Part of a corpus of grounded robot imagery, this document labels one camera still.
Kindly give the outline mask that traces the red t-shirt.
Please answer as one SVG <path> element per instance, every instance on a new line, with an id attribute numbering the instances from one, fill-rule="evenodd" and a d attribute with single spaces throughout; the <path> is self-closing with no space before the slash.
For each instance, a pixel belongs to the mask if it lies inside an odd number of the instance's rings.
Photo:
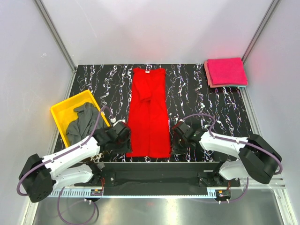
<path id="1" fill-rule="evenodd" d="M 168 158 L 171 154 L 165 69 L 134 68 L 128 126 L 132 152 L 127 157 Z"/>

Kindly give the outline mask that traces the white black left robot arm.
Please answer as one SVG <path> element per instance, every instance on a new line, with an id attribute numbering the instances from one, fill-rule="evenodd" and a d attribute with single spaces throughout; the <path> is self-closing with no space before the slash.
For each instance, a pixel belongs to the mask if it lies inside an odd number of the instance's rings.
<path id="1" fill-rule="evenodd" d="M 94 130 L 80 142 L 60 152 L 44 157 L 31 155 L 19 175 L 17 192 L 37 203 L 59 188 L 96 186 L 103 177 L 102 169 L 86 159 L 104 151 L 117 154 L 130 152 L 130 137 L 131 129 L 119 120 L 113 126 Z"/>

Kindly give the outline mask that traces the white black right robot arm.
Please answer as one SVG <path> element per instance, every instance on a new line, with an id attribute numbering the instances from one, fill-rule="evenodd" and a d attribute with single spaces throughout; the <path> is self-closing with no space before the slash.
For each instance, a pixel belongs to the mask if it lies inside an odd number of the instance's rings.
<path id="1" fill-rule="evenodd" d="M 202 128 L 194 130 L 183 120 L 173 128 L 175 154 L 184 154 L 188 149 L 216 151 L 231 155 L 235 161 L 219 162 L 212 172 L 202 172 L 200 180 L 206 187 L 223 186 L 228 181 L 252 178 L 262 184 L 269 184 L 275 174 L 281 173 L 281 156 L 259 135 L 229 137 Z"/>

